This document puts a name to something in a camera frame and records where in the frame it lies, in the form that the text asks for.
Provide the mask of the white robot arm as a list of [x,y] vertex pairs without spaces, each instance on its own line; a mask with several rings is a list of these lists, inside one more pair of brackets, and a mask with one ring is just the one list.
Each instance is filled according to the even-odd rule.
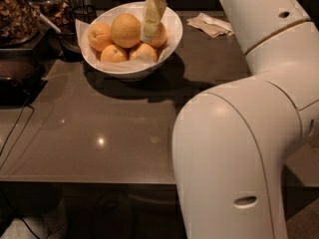
[[287,239],[286,159],[318,131],[319,31],[297,0],[219,0],[251,75],[193,97],[172,163],[187,239]]

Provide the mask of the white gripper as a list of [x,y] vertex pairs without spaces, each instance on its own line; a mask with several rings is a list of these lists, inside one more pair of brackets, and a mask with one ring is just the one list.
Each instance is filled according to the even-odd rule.
[[141,40],[150,43],[161,22],[162,15],[166,9],[166,0],[146,0],[144,4]]

